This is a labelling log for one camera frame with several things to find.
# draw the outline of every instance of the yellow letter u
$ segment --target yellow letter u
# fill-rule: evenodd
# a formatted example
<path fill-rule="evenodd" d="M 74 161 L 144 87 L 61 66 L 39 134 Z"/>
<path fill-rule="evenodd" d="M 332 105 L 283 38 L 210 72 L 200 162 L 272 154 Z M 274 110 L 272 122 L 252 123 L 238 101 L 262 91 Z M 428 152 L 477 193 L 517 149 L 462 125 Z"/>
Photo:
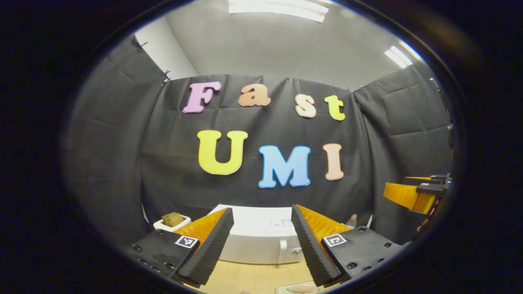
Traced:
<path fill-rule="evenodd" d="M 230 131 L 227 137 L 231 139 L 231 159 L 229 162 L 216 161 L 216 142 L 222 137 L 219 131 L 205 130 L 198 132 L 200 149 L 198 151 L 198 162 L 204 171 L 214 175 L 230 175 L 242 166 L 243 141 L 248 135 L 244 131 Z"/>

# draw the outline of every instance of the white microwave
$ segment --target white microwave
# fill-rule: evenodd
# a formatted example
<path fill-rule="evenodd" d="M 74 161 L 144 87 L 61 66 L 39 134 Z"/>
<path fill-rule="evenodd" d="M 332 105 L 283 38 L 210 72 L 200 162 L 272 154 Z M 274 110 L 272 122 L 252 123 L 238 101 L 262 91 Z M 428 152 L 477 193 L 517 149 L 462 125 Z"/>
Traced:
<path fill-rule="evenodd" d="M 250 264 L 283 264 L 303 258 L 291 222 L 291 207 L 218 205 L 209 214 L 230 207 L 234 226 L 220 259 Z"/>

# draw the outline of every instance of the wooden table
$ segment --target wooden table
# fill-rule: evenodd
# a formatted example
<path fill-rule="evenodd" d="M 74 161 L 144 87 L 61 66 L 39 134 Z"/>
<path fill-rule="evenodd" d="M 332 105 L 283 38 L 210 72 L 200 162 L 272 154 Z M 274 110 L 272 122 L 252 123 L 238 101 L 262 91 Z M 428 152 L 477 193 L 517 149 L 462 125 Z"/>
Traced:
<path fill-rule="evenodd" d="M 208 294 L 240 294 L 242 291 L 275 294 L 276 287 L 280 285 L 310 280 L 312 276 L 305 259 L 298 263 L 279 265 L 218 261 L 207 285 L 197 290 Z"/>

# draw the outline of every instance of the plastic bottle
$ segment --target plastic bottle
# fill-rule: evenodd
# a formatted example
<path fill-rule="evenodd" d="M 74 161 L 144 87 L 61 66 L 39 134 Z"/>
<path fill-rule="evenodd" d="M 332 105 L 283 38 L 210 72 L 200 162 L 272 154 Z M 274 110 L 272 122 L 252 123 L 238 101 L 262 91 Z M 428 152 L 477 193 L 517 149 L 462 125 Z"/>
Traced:
<path fill-rule="evenodd" d="M 354 229 L 356 227 L 357 218 L 358 218 L 358 215 L 353 214 L 353 216 L 350 217 L 349 221 L 345 224 L 345 226 L 351 230 Z"/>

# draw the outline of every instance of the black curtain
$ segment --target black curtain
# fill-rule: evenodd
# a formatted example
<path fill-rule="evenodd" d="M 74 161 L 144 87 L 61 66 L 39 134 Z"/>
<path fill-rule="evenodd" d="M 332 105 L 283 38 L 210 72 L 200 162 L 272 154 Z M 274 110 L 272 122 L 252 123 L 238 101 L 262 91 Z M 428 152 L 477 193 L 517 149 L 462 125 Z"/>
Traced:
<path fill-rule="evenodd" d="M 115 48 L 83 87 L 63 140 L 66 179 L 91 222 L 116 244 L 133 242 L 150 230 L 149 220 L 177 211 L 193 219 L 217 204 L 285 207 L 298 203 L 336 221 L 358 214 L 366 224 L 398 243 L 409 241 L 423 216 L 383 198 L 385 182 L 403 176 L 450 171 L 449 117 L 434 77 L 422 63 L 389 74 L 350 93 L 310 81 L 269 76 L 214 75 L 162 83 L 164 77 L 134 38 Z M 203 112 L 184 114 L 189 85 L 219 81 Z M 269 105 L 243 107 L 240 89 L 267 86 Z M 317 115 L 304 118 L 294 97 L 314 98 Z M 334 120 L 324 98 L 338 96 L 345 120 Z M 216 130 L 216 158 L 226 162 L 228 131 L 248 133 L 241 168 L 212 175 L 198 164 L 198 131 Z M 340 180 L 325 179 L 322 146 L 342 145 Z M 262 145 L 276 145 L 285 159 L 298 145 L 311 148 L 308 186 L 287 183 L 259 188 Z"/>

